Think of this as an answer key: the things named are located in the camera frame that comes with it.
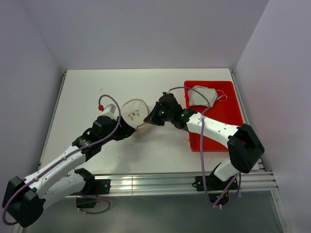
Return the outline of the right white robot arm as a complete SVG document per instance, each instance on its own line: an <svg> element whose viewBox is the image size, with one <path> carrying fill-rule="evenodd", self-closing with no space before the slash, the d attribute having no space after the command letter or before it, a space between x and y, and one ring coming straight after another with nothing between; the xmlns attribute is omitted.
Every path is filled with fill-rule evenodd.
<svg viewBox="0 0 311 233"><path fill-rule="evenodd" d="M249 173L265 152L263 144L250 125L230 125L193 109L182 108L171 93L164 93L143 121L156 126L164 126L166 122L170 122L178 129L199 134L225 146L229 158L221 162L210 177L211 186L215 189L223 188L227 180L239 172Z"/></svg>

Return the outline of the red plastic tray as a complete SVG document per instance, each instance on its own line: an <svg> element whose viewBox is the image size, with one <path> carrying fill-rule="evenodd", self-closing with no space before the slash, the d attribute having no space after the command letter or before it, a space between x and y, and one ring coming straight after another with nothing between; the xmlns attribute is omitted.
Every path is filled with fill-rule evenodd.
<svg viewBox="0 0 311 233"><path fill-rule="evenodd" d="M214 88L217 90L218 96L226 94L226 97L220 98L220 100L215 101L213 107L211 107L205 116L215 119L217 121L228 123L231 125L241 126L243 124L243 118L241 115L239 103L236 97L235 88L231 81L185 81L184 86L194 88L195 86L203 86L207 88ZM186 108L193 109L197 112L202 112L206 109L206 106L190 106L188 91L185 91L185 101ZM200 135L197 133L189 133L190 137L190 149L192 152L199 152L199 141ZM204 152L228 152L222 144L204 137L203 139L203 150Z"/></svg>

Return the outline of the white folded bra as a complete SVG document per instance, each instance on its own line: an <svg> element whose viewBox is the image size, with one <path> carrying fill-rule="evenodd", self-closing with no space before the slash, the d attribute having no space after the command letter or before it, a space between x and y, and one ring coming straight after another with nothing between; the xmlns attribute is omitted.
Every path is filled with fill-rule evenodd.
<svg viewBox="0 0 311 233"><path fill-rule="evenodd" d="M216 101L227 101L222 90L196 85L188 90L189 106L206 106L212 108Z"/></svg>

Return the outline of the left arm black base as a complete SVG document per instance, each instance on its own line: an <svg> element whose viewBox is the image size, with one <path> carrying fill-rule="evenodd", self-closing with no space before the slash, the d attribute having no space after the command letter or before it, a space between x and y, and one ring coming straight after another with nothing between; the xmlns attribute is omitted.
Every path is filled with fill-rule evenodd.
<svg viewBox="0 0 311 233"><path fill-rule="evenodd" d="M76 197L76 207L78 209L92 209L99 202L98 197L100 195L108 195L110 191L111 180L110 179L94 179L87 181L82 191L78 191L72 194L82 194L82 196Z"/></svg>

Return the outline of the aluminium rail frame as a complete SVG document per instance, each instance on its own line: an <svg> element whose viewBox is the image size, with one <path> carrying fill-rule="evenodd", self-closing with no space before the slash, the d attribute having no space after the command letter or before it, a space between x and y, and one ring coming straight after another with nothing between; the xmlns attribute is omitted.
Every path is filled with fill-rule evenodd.
<svg viewBox="0 0 311 233"><path fill-rule="evenodd" d="M124 103L140 98L153 105L162 92L186 80L235 83L233 71L222 69L68 70L40 158L45 166L88 128L98 114L97 100L107 93ZM108 212L85 215L75 197L51 206L28 228L16 233L290 233L274 175L262 163L242 176L239 198L224 209L209 207L192 187L200 174L200 157L190 150L189 136L171 124L145 138L112 142L84 167L97 179L111 179Z"/></svg>

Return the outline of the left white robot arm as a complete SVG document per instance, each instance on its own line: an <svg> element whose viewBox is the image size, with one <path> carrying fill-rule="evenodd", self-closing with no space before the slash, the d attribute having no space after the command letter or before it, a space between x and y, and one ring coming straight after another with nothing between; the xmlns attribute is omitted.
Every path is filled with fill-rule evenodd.
<svg viewBox="0 0 311 233"><path fill-rule="evenodd" d="M23 179L15 176L8 182L2 202L3 223L10 225L6 220L9 214L14 224L28 227L45 209L68 195L98 194L100 189L94 175L78 166L98 154L104 144L126 139L135 131L120 116L99 116L54 161Z"/></svg>

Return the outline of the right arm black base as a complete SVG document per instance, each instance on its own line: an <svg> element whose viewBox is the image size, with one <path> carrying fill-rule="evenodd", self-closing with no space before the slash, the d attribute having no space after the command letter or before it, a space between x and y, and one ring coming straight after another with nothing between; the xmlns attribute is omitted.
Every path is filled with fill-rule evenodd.
<svg viewBox="0 0 311 233"><path fill-rule="evenodd" d="M219 199L219 201L217 201L217 199L221 196L222 192L226 189L226 187L229 184L230 186L227 188L222 198ZM232 176L227 181L222 182L216 176L210 174L206 176L206 188L207 188L209 201L212 204L216 202L217 207L223 207L224 205L228 205L229 203L231 203L234 199L238 197L238 194L241 188L241 181L235 176ZM237 191L234 198L232 199L229 193L230 190Z"/></svg>

